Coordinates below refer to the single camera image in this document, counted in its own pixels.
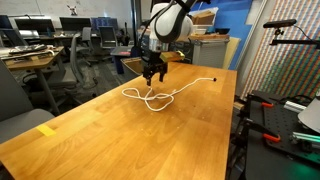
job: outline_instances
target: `white cord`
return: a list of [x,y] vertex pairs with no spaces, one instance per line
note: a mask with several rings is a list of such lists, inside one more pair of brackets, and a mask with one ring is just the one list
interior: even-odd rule
[[[215,81],[216,79],[215,79],[215,78],[198,78],[198,79],[194,80],[192,83],[187,84],[186,86],[184,86],[184,87],[181,88],[180,90],[178,90],[178,91],[173,91],[173,93],[171,93],[171,94],[159,93],[159,94],[157,94],[157,95],[155,95],[155,96],[149,97],[149,94],[152,92],[152,88],[151,88],[151,87],[149,87],[149,91],[148,91],[148,93],[146,94],[145,97],[141,97],[141,96],[140,96],[139,90],[138,90],[137,88],[126,88],[126,89],[122,90],[122,94],[123,94],[124,96],[130,97],[130,98],[135,98],[135,99],[141,99],[141,100],[143,100],[143,101],[146,103],[147,107],[148,107],[150,110],[152,110],[152,111],[161,111],[161,110],[165,109],[169,104],[171,104],[171,103],[173,102],[173,100],[174,100],[173,95],[178,94],[179,92],[183,91],[183,90],[186,89],[187,87],[195,84],[197,81],[200,81],[200,80]],[[133,96],[133,95],[126,94],[126,93],[125,93],[126,91],[135,91],[135,92],[137,93],[137,95],[136,95],[136,96]],[[167,104],[165,104],[163,107],[158,108],[158,109],[154,109],[154,108],[150,107],[148,101],[152,101],[152,100],[155,100],[155,99],[165,99],[165,98],[171,98],[171,100],[170,100]]]

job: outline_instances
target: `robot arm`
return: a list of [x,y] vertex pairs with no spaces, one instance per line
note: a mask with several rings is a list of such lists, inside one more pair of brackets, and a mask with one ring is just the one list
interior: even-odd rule
[[187,14],[197,0],[171,0],[170,3],[159,3],[154,5],[150,25],[148,64],[144,66],[143,77],[147,85],[151,85],[152,76],[159,72],[160,81],[163,81],[167,73],[168,64],[160,59],[161,52],[168,51],[169,43],[186,39],[192,32],[192,21]]

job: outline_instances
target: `yellow tape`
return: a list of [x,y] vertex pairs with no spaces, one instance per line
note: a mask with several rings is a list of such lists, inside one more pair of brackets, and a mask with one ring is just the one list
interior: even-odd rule
[[39,126],[36,127],[40,132],[42,132],[42,134],[44,134],[45,136],[52,136],[55,135],[56,132],[49,128],[47,125],[45,124],[41,124]]

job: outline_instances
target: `wooden table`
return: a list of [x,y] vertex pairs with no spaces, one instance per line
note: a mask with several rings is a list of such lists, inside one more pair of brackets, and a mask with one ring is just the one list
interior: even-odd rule
[[[45,123],[56,134],[31,129],[0,145],[0,160],[15,179],[225,179],[236,72],[169,63],[154,93],[175,95],[160,112],[121,94],[138,77]],[[151,102],[158,107],[167,100]]]
[[58,106],[57,106],[52,94],[51,94],[51,91],[49,89],[49,86],[47,84],[47,81],[46,81],[41,69],[49,67],[53,61],[58,60],[57,62],[58,62],[59,69],[64,70],[64,66],[62,65],[61,59],[57,58],[61,54],[63,48],[64,48],[63,46],[57,47],[54,50],[55,54],[52,57],[42,58],[42,59],[34,60],[34,61],[24,61],[24,62],[19,62],[19,63],[7,65],[8,69],[10,71],[34,70],[37,75],[37,78],[39,79],[39,81],[42,85],[44,92],[46,93],[46,96],[48,98],[48,101],[49,101],[52,109],[54,110],[54,112],[57,115],[60,114],[60,111],[58,109]]

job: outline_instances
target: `blue wall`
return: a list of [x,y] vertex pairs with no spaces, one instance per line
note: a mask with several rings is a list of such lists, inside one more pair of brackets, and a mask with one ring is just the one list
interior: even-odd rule
[[[238,58],[251,29],[251,25],[246,25],[247,16],[252,4],[252,0],[211,0],[211,4],[203,3],[201,9],[218,7],[218,13],[214,23],[215,28],[230,28],[229,35],[240,38],[238,49],[230,63],[229,69],[234,70]],[[198,10],[200,3],[195,4],[192,11]]]

